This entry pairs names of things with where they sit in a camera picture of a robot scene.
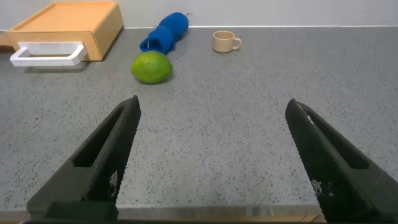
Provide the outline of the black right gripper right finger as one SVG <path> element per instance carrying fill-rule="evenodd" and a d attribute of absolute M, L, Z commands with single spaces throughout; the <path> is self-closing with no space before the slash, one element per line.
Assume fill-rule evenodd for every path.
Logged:
<path fill-rule="evenodd" d="M 397 181 L 307 105 L 285 118 L 329 223 L 397 223 Z"/>

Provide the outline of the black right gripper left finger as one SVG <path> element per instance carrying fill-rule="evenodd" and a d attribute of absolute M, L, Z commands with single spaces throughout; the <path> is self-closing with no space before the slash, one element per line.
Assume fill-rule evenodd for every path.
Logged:
<path fill-rule="evenodd" d="M 28 201 L 31 217 L 55 202 L 115 204 L 140 117 L 136 95 L 118 104 Z"/>

